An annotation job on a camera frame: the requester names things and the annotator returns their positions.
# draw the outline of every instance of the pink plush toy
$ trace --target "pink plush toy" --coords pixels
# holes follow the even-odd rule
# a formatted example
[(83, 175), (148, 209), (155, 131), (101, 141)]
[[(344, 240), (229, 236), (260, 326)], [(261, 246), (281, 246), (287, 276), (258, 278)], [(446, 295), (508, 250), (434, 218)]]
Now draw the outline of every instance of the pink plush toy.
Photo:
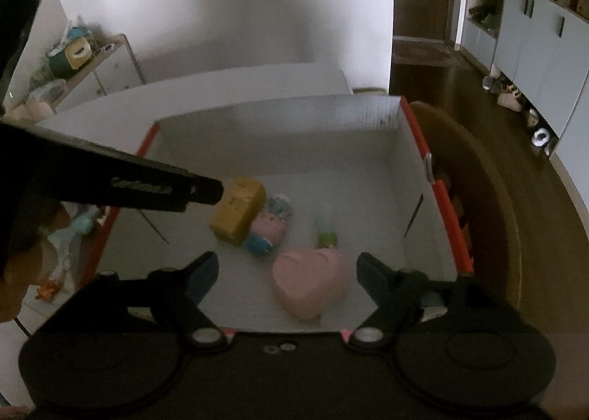
[(266, 200), (260, 214), (250, 226), (246, 239), (246, 249), (255, 255), (272, 253), (286, 236), (287, 219), (292, 214), (288, 197), (277, 194)]
[(352, 269), (335, 248), (295, 249), (278, 255), (272, 277), (276, 299), (284, 309), (309, 320), (344, 295)]
[(272, 245), (278, 245), (284, 239), (287, 227), (286, 219), (278, 215), (262, 211), (251, 223), (250, 232), (268, 240)]

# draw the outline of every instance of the screw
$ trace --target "screw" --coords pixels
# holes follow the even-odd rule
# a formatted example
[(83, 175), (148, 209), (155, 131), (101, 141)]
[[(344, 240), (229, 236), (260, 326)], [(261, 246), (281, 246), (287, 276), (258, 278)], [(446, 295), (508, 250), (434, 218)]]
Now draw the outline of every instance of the screw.
[(284, 351), (296, 350), (296, 344), (294, 344), (292, 342), (283, 342), (283, 343), (281, 343), (281, 350), (284, 350)]
[(375, 343), (384, 338), (385, 334), (376, 327), (362, 327), (354, 332), (354, 338), (362, 343)]
[(196, 329), (192, 333), (193, 340), (198, 343), (217, 343), (222, 337), (223, 334), (213, 328)]
[(276, 345), (266, 345), (262, 350), (264, 350), (264, 353), (269, 355), (276, 355), (277, 353), (281, 352), (281, 350)]

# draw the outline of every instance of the wire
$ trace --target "wire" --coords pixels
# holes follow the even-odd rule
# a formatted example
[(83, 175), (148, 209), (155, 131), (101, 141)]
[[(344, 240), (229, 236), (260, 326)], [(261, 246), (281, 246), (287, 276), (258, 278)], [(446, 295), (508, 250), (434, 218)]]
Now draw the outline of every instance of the wire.
[(14, 322), (17, 323), (18, 328), (22, 330), (22, 332), (27, 336), (27, 337), (31, 337), (30, 332), (25, 328), (25, 326), (21, 323), (20, 320), (18, 320), (18, 317), (14, 317)]

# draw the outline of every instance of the wooden chair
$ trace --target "wooden chair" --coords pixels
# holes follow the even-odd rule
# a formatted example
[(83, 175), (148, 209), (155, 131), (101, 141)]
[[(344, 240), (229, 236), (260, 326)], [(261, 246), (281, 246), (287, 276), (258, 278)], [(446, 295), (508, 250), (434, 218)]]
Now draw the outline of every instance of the wooden chair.
[(475, 275), (518, 308), (521, 245), (503, 179), (482, 144), (453, 118), (425, 103), (410, 106), (432, 152), (434, 173), (445, 181), (469, 237)]

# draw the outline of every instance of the white wall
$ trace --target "white wall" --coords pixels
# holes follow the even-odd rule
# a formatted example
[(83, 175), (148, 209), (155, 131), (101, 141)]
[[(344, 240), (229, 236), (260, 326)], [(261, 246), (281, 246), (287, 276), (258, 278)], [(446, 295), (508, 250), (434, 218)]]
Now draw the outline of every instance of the white wall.
[(40, 58), (59, 41), (66, 27), (67, 18), (60, 0), (42, 0), (31, 29), (29, 40), (14, 71), (5, 100), (5, 106), (28, 95), (29, 78), (42, 66)]
[(61, 0), (123, 32), (147, 81), (238, 66), (326, 60), (353, 87), (388, 88), (393, 0)]

